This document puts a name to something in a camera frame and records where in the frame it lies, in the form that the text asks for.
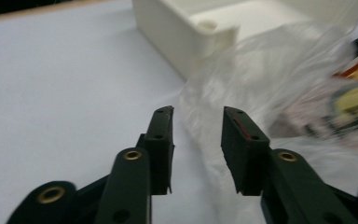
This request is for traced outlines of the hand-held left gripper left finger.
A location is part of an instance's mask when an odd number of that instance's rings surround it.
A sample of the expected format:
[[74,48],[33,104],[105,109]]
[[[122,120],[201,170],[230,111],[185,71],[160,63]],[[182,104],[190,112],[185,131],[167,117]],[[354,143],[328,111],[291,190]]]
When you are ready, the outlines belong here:
[[172,191],[172,120],[171,105],[155,110],[136,146],[117,154],[94,224],[151,224],[152,197]]

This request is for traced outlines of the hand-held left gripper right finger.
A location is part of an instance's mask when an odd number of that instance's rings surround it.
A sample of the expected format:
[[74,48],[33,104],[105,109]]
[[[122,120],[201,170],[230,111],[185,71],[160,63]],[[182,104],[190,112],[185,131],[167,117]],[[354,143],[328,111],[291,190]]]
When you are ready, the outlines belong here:
[[301,155],[272,149],[245,112],[224,108],[221,148],[236,191],[261,198],[268,224],[358,224]]

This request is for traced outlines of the clear plastic bag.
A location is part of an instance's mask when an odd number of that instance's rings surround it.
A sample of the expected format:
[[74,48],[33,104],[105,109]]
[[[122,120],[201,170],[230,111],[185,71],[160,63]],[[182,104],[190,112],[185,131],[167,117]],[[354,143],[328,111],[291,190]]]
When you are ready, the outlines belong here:
[[257,197],[234,191],[220,147],[225,106],[246,112],[273,146],[305,156],[328,184],[358,190],[358,131],[338,138],[299,130],[301,118],[318,127],[322,114],[333,110],[339,83],[332,75],[354,55],[343,32],[301,22],[245,38],[208,59],[187,80],[180,108],[212,184],[218,224],[264,222]]

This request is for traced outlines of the white plastic bin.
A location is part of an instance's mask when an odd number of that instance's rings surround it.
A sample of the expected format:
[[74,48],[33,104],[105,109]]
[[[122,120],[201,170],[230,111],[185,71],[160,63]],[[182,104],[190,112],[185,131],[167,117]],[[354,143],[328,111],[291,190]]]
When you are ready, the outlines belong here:
[[358,0],[131,0],[138,29],[183,78],[251,35],[302,21],[350,34]]

